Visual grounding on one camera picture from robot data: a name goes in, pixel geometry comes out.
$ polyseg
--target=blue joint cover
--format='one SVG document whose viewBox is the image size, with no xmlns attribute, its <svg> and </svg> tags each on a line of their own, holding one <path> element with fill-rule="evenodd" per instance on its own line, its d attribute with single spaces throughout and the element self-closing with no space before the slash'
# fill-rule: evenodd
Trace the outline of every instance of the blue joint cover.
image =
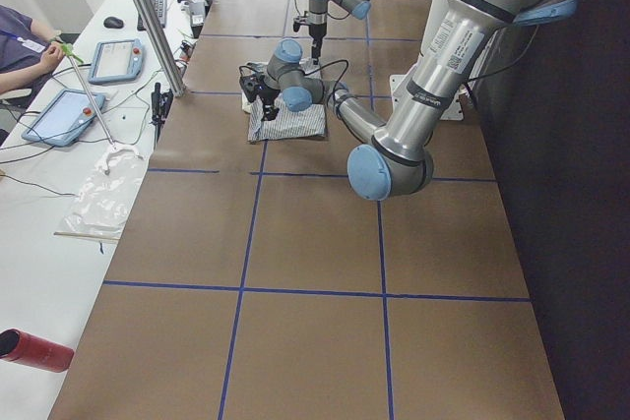
<svg viewBox="0 0 630 420">
<path fill-rule="evenodd" d="M 354 7 L 354 9 L 352 10 L 352 16 L 359 20 L 363 20 L 365 17 L 367 17 L 367 13 L 370 11 L 370 7 L 372 7 L 372 4 L 370 4 L 369 1 L 364 0 L 356 7 Z"/>
<path fill-rule="evenodd" d="M 286 63 L 299 63 L 302 59 L 302 47 L 294 39 L 283 39 L 276 46 L 274 55 Z"/>
<path fill-rule="evenodd" d="M 564 0 L 539 9 L 526 10 L 517 15 L 514 25 L 528 26 L 548 24 L 571 17 L 578 8 L 578 0 Z"/>
<path fill-rule="evenodd" d="M 311 92 L 300 86 L 291 86 L 283 90 L 283 100 L 291 112 L 301 112 L 313 104 Z"/>
<path fill-rule="evenodd" d="M 392 191 L 385 159 L 370 145 L 359 145 L 347 157 L 347 177 L 354 192 L 369 201 L 384 201 Z"/>
</svg>

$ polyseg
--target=white desk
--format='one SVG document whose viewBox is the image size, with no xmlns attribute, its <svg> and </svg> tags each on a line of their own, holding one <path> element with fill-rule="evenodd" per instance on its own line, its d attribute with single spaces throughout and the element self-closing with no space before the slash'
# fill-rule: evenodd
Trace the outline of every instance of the white desk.
<svg viewBox="0 0 630 420">
<path fill-rule="evenodd" d="M 191 31 L 176 0 L 168 1 L 165 33 L 171 50 L 175 51 L 183 39 L 190 40 L 183 33 L 190 35 Z M 75 52 L 86 62 L 92 61 L 99 41 L 138 37 L 146 46 L 144 69 L 134 83 L 93 87 L 94 91 L 116 91 L 104 110 L 144 85 L 160 69 L 147 33 L 136 30 L 137 15 L 132 0 L 106 0 L 75 43 Z M 125 27 L 106 29 L 102 22 L 108 16 L 121 18 Z M 58 70 L 69 66 L 64 60 Z M 59 79 L 71 89 L 81 88 L 72 72 Z M 157 74 L 139 93 L 148 103 L 151 103 L 155 82 L 161 82 L 162 91 L 168 90 L 164 74 Z M 61 89 L 55 81 L 49 81 L 30 110 L 42 110 Z M 147 107 L 133 97 L 104 114 L 114 140 L 132 143 L 140 136 L 137 146 L 145 157 L 144 163 L 153 151 L 155 132 L 149 123 L 151 110 L 147 112 Z M 34 116 L 23 120 L 31 123 Z M 29 144 L 10 149 L 26 143 L 21 138 L 23 130 L 18 124 L 7 138 L 0 149 L 0 162 L 31 156 L 48 148 Z M 104 133 L 94 120 L 81 140 L 102 138 Z M 107 141 L 75 143 L 27 160 L 0 164 L 0 169 L 12 177 L 59 192 L 77 193 L 107 146 Z M 72 202 L 71 197 L 55 197 L 36 187 L 0 178 L 0 330 L 17 328 L 73 348 L 77 346 L 115 245 L 101 246 L 97 241 L 53 235 Z M 65 374 L 0 362 L 2 418 L 47 418 L 64 377 Z"/>
</svg>

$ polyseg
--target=white robotic arm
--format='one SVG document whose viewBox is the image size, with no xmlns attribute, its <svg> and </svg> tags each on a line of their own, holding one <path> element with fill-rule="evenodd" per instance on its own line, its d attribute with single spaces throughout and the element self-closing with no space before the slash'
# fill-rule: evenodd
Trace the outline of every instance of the white robotic arm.
<svg viewBox="0 0 630 420">
<path fill-rule="evenodd" d="M 349 91 L 332 90 L 331 83 L 320 87 L 328 105 L 363 142 L 350 153 L 347 172 L 352 188 L 365 199 L 411 194 L 428 184 L 433 161 L 424 145 L 495 31 L 566 18 L 575 11 L 577 0 L 448 0 L 448 5 L 438 32 L 415 66 L 407 92 L 387 122 Z M 289 98 L 301 87 L 294 69 L 299 69 L 295 62 Z M 308 102 L 308 90 L 313 90 L 312 84 L 300 92 L 302 102 Z"/>
</svg>

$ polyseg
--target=person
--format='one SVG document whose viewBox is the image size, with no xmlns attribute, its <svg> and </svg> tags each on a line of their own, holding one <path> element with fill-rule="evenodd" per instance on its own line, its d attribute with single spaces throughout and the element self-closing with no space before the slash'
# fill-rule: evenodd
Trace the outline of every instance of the person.
<svg viewBox="0 0 630 420">
<path fill-rule="evenodd" d="M 64 57 L 57 33 L 43 22 L 0 5 L 0 93 L 31 89 L 27 106 Z"/>
</svg>

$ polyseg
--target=brown floor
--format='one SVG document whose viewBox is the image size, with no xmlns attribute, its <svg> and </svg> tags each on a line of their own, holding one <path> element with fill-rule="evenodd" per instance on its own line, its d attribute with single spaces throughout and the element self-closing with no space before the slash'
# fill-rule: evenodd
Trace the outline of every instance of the brown floor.
<svg viewBox="0 0 630 420">
<path fill-rule="evenodd" d="M 429 5 L 375 0 L 323 62 L 387 116 Z M 237 66 L 292 8 L 213 6 L 50 418 L 563 418 L 472 112 L 438 126 L 434 182 L 382 204 L 332 116 L 326 141 L 247 143 Z"/>
</svg>

